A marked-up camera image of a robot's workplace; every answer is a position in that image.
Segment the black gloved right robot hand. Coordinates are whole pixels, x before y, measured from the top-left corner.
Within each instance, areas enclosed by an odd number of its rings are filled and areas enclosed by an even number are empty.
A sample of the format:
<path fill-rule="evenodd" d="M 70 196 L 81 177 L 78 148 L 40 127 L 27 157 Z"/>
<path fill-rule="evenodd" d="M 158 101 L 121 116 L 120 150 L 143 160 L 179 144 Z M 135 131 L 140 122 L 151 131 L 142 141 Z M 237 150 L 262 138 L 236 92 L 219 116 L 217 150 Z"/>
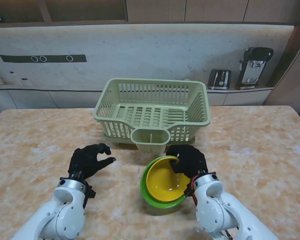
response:
<path fill-rule="evenodd" d="M 205 155 L 192 145 L 171 145 L 166 151 L 166 155 L 178 158 L 178 161 L 169 161 L 173 172 L 176 174 L 184 174 L 191 179 L 198 172 L 208 172 Z"/>

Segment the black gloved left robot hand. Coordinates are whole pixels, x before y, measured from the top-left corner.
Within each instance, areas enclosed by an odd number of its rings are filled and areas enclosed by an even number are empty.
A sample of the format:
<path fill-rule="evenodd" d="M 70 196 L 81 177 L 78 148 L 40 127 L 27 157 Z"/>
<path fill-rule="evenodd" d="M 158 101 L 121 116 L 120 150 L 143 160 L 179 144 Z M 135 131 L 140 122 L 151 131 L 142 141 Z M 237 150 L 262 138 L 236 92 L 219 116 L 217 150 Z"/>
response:
<path fill-rule="evenodd" d="M 70 178 L 85 180 L 92 177 L 98 171 L 104 169 L 116 161 L 115 157 L 98 160 L 98 154 L 111 155 L 110 147 L 104 143 L 88 145 L 77 148 L 71 157 L 68 174 Z"/>

